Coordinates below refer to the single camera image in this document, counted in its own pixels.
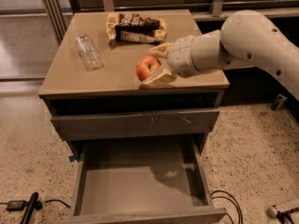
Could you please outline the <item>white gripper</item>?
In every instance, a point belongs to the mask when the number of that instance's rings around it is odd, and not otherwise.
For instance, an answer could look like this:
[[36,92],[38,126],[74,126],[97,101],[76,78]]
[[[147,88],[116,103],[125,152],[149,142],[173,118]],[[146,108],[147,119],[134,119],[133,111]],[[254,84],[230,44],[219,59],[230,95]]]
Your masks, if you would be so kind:
[[188,35],[173,44],[166,42],[149,50],[156,58],[167,58],[168,65],[162,64],[152,75],[141,82],[146,88],[163,87],[180,77],[193,77],[200,73],[192,60],[192,45],[196,36]]

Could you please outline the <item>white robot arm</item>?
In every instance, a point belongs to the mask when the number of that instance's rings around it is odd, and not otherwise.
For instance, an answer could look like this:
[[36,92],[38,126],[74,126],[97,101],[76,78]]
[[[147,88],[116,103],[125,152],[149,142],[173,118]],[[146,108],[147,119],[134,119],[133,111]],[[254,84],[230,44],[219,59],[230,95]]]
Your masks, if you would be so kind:
[[263,14],[241,10],[219,30],[188,35],[150,50],[166,63],[142,84],[167,84],[177,77],[194,77],[210,70],[258,67],[299,99],[299,48]]

